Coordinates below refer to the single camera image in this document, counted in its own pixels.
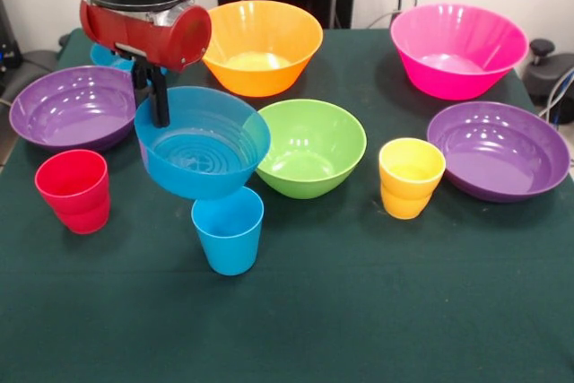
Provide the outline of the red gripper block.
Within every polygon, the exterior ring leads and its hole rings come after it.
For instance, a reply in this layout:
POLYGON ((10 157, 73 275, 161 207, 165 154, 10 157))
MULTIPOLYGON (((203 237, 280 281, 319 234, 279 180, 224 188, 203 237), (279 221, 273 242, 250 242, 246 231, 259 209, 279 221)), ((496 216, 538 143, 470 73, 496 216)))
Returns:
MULTIPOLYGON (((202 59, 212 34, 209 13, 193 0, 160 12, 116 11, 82 0, 80 20, 92 41, 154 64, 150 69, 152 120, 157 127, 168 126, 167 84, 160 66, 179 73, 202 59)), ((149 83, 147 68, 139 60, 134 61, 131 79, 135 102, 142 103, 148 97, 149 83)))

